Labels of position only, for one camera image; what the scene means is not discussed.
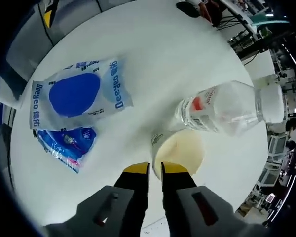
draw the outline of table surface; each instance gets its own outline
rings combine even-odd
[[[234,51],[203,18],[190,18],[175,0],[140,0],[99,14],[63,38],[42,60],[23,94],[11,140],[14,186],[20,204],[40,225],[62,222],[123,169],[151,162],[149,141],[181,99],[230,80],[252,84]],[[79,174],[44,151],[29,129],[30,88],[74,62],[123,55],[134,107],[96,123],[98,140]],[[264,123],[240,138],[202,132],[206,156],[194,175],[234,210],[267,160]],[[143,227],[162,218],[161,182],[150,171]]]
[[[221,1],[226,7],[229,8],[233,13],[241,15],[243,20],[246,20],[248,23],[246,24],[248,29],[251,31],[252,34],[257,33],[257,27],[253,26],[253,21],[250,19],[250,17],[240,9],[237,5],[235,5],[233,2],[230,0],[219,0]]]

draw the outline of bottle label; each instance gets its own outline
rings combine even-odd
[[[199,92],[190,105],[190,117],[201,130],[219,131],[214,125],[214,122],[210,119],[215,116],[213,103],[217,95],[217,90],[218,88],[214,86]]]

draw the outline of bottle cap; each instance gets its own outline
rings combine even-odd
[[[281,86],[273,84],[260,90],[261,109],[266,123],[281,123],[284,119],[284,101]]]

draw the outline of blue and white package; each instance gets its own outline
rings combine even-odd
[[[33,81],[30,129],[93,127],[96,120],[133,106],[122,62],[117,58],[80,62],[44,81]]]
[[[45,151],[79,173],[85,154],[92,148],[96,133],[92,128],[71,131],[34,130]]]

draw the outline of clear plastic bottle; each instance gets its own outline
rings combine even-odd
[[[227,82],[182,100],[176,108],[174,121],[194,130],[243,134],[261,121],[281,123],[284,102],[277,84],[256,90],[238,81]]]

